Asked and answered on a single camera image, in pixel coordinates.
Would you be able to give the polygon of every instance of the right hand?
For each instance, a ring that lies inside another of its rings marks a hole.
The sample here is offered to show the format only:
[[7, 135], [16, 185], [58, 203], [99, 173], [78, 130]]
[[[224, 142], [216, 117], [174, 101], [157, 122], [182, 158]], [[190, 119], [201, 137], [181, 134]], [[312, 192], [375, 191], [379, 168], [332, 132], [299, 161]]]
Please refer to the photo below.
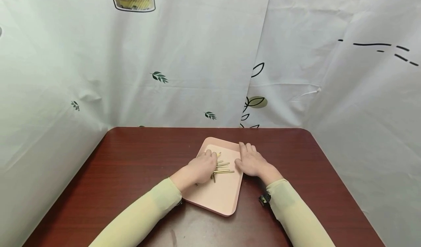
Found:
[[246, 175], [257, 176], [268, 186], [272, 182], [280, 180], [283, 176], [276, 167], [269, 164], [266, 159], [257, 152], [254, 145], [239, 142], [239, 153], [241, 159], [235, 160], [235, 165]]
[[246, 145], [239, 142], [239, 153], [241, 159], [236, 159], [238, 168], [249, 176], [260, 176], [268, 162], [257, 152], [256, 147], [250, 143]]

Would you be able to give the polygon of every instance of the light yellow sleeve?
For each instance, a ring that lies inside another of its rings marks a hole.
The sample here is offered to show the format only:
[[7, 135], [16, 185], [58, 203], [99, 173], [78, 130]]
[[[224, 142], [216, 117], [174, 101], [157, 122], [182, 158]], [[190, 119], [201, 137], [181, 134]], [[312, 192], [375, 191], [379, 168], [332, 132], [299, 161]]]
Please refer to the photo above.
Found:
[[287, 180], [275, 181], [266, 190], [272, 197], [272, 211], [294, 247], [335, 246], [314, 213]]
[[89, 247], [136, 247], [182, 199], [167, 178], [119, 214]]

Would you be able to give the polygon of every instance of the leaf print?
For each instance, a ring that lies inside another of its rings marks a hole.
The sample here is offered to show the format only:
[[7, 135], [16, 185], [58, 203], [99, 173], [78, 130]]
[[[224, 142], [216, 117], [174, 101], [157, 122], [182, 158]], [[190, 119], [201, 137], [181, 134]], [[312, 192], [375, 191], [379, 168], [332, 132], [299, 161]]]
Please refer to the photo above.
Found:
[[168, 83], [167, 78], [162, 73], [160, 73], [160, 72], [154, 72], [154, 73], [151, 73], [151, 74], [152, 74], [152, 78], [153, 79], [155, 79], [157, 81], [161, 81], [163, 83]]
[[212, 113], [212, 112], [206, 112], [205, 113], [205, 117], [210, 118], [212, 120], [215, 120], [216, 119], [216, 115], [214, 113]]
[[263, 108], [268, 105], [268, 100], [262, 96], [253, 96], [249, 98], [248, 106], [252, 108]]
[[256, 65], [254, 68], [253, 68], [253, 73], [255, 73], [255, 71], [254, 70], [256, 70], [256, 71], [258, 71], [258, 73], [256, 73], [256, 74], [252, 74], [252, 78], [253, 77], [256, 77], [256, 76], [258, 76], [261, 72], [262, 72], [262, 70], [263, 70], [263, 67], [264, 67], [264, 62], [262, 62], [261, 64], [258, 64], [258, 65]]
[[80, 111], [80, 109], [79, 109], [79, 105], [77, 104], [77, 102], [76, 102], [76, 101], [72, 101], [71, 105], [73, 106], [73, 108], [74, 108], [76, 111]]
[[247, 118], [249, 118], [249, 115], [250, 115], [250, 114], [245, 114], [245, 115], [243, 115], [243, 116], [241, 117], [241, 120], [242, 120], [242, 121], [246, 120]]

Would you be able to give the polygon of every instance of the plastic tray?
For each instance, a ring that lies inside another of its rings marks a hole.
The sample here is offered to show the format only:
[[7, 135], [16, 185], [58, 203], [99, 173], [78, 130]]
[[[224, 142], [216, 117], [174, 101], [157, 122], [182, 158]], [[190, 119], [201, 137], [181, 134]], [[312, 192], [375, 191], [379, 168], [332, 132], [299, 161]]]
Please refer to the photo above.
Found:
[[240, 158], [239, 145], [208, 137], [203, 142], [198, 155], [208, 149], [216, 153], [221, 152], [218, 161], [229, 162], [228, 169], [234, 170], [234, 173], [216, 174], [216, 183], [210, 179], [204, 184], [193, 186], [183, 193], [183, 198], [187, 202], [228, 217], [235, 212], [243, 179], [243, 172], [235, 167], [234, 162], [235, 159]]

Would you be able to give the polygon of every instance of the wooden table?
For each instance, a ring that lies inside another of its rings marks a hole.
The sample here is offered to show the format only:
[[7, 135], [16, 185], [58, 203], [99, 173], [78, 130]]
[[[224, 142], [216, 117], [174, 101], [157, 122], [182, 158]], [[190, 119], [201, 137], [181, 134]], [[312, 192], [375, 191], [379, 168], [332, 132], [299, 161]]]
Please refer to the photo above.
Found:
[[[337, 247], [384, 246], [311, 134], [302, 129], [114, 128], [24, 246], [88, 246], [133, 201], [196, 156], [206, 137], [250, 142], [288, 179]], [[236, 213], [175, 207], [139, 246], [292, 246], [244, 175]]]

